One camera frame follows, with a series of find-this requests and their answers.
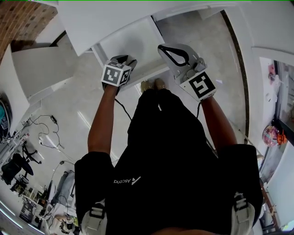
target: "concrete floor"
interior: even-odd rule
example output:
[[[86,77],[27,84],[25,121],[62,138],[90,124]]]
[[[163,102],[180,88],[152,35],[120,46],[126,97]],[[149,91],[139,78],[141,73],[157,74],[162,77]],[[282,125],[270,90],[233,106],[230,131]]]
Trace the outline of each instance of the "concrete floor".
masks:
[[[204,58],[208,69],[218,80],[218,90],[215,99],[227,117],[232,120],[242,131],[245,130],[245,100],[243,82],[237,60],[237,55],[229,31],[221,14],[202,21],[199,14],[189,12],[178,16],[170,17],[156,23],[165,42],[184,43],[191,46],[201,57]],[[41,146],[39,144],[39,133],[43,132],[40,126],[32,126],[30,129],[29,141],[38,150],[38,158],[42,165],[31,164],[34,176],[30,182],[33,185],[48,185],[54,170],[61,160],[76,162],[87,153],[87,137],[94,115],[103,95],[100,77],[102,68],[93,53],[84,53],[77,57],[72,46],[65,36],[58,43],[60,50],[68,61],[68,65],[74,70],[74,76],[67,80],[62,87],[42,101],[42,108],[36,114],[54,115],[59,124],[60,143],[64,146],[61,149],[64,153]],[[167,72],[163,76],[167,87],[178,95],[186,107],[196,115],[197,102],[178,87],[172,76]],[[126,110],[132,117],[140,93],[136,87],[119,93],[117,99],[124,104]],[[208,139],[211,140],[202,109],[199,119],[204,125]],[[58,144],[58,138],[52,131],[57,126],[48,117],[41,117],[40,122],[45,123],[49,129],[49,139]],[[130,120],[120,105],[115,103],[114,128],[112,140],[112,162],[115,165],[124,149],[127,146],[127,129]],[[239,143],[243,143],[243,137],[236,131]],[[44,135],[46,143],[50,141]],[[64,170],[74,169],[70,163],[58,167],[53,180],[58,184]]]

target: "person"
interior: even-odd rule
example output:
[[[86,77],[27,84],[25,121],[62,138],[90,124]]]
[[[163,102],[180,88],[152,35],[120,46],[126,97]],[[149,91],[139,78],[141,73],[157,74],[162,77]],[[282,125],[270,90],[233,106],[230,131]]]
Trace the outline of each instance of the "person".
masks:
[[[62,233],[68,233],[71,230],[73,223],[69,223],[71,218],[65,213],[66,207],[68,207],[68,197],[70,194],[70,189],[74,184],[74,172],[64,172],[63,176],[60,178],[57,190],[50,204],[47,205],[48,212],[41,218],[45,219],[48,225],[48,230],[50,235],[55,235],[60,226]]]
[[[255,223],[262,205],[256,149],[237,144],[216,100],[201,104],[218,157],[200,121],[162,80],[154,86],[145,81],[141,89],[128,145],[115,167],[109,154],[117,87],[104,90],[89,153],[75,164],[79,224],[105,199],[106,235],[230,234],[236,192],[253,205]]]

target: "teal object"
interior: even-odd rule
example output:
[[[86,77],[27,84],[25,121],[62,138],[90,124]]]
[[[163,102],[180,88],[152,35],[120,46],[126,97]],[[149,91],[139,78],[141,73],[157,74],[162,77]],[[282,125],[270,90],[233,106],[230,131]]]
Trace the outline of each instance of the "teal object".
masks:
[[[0,105],[0,119],[5,117],[5,110],[2,105]]]

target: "brown shoe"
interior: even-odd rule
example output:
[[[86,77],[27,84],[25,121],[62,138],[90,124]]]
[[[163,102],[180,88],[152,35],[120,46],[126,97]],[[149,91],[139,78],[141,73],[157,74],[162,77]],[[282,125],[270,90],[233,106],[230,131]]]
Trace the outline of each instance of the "brown shoe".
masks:
[[[153,89],[152,84],[148,80],[141,82],[141,92],[143,93],[148,89]]]
[[[156,90],[166,89],[165,83],[160,78],[155,79],[154,87]]]

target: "ascend logo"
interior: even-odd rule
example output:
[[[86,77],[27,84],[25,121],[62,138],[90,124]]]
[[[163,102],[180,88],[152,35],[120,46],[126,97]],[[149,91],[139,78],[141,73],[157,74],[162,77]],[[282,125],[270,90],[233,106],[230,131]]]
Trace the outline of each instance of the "ascend logo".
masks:
[[[130,179],[123,179],[123,180],[114,180],[115,184],[122,184],[122,183],[129,183]]]

